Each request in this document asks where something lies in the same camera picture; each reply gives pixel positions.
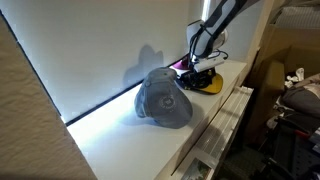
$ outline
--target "white shelf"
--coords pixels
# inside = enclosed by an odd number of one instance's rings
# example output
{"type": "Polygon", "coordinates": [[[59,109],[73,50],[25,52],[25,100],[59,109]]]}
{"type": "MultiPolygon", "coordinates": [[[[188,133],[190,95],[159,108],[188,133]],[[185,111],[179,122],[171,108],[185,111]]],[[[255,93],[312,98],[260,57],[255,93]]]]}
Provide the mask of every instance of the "white shelf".
{"type": "Polygon", "coordinates": [[[192,144],[226,101],[246,63],[227,60],[216,68],[224,78],[217,95],[183,92],[193,106],[193,118],[180,129],[158,126],[150,118],[138,118],[134,88],[119,99],[68,127],[98,179],[150,180],[173,173],[192,144]]]}

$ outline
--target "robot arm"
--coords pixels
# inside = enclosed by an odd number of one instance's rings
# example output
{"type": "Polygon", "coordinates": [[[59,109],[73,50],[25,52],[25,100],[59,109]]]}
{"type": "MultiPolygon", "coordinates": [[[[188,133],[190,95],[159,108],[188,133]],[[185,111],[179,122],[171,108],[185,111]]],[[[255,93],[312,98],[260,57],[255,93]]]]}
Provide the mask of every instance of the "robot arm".
{"type": "Polygon", "coordinates": [[[218,41],[219,35],[236,17],[238,13],[248,8],[258,0],[222,0],[211,16],[191,23],[187,27],[187,41],[190,46],[190,56],[207,58],[214,48],[214,44],[223,44],[218,41]]]}

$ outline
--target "white wall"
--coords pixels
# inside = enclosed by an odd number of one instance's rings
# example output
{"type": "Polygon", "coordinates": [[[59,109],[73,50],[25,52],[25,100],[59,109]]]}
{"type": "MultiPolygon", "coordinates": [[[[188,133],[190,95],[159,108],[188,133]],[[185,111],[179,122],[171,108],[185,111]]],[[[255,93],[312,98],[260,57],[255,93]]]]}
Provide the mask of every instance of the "white wall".
{"type": "Polygon", "coordinates": [[[0,8],[66,121],[182,57],[186,26],[201,17],[200,0],[0,0],[0,8]]]}

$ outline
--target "cap brim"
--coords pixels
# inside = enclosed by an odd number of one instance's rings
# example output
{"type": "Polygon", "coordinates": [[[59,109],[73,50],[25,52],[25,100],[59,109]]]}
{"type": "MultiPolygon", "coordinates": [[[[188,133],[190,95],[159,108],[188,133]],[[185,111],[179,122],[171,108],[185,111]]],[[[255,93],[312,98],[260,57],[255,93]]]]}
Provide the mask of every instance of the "cap brim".
{"type": "Polygon", "coordinates": [[[212,83],[207,86],[206,88],[202,88],[202,89],[198,89],[199,91],[203,91],[206,93],[210,93],[210,94],[217,94],[221,91],[223,86],[223,78],[220,74],[216,74],[213,78],[212,78],[212,83]]]}

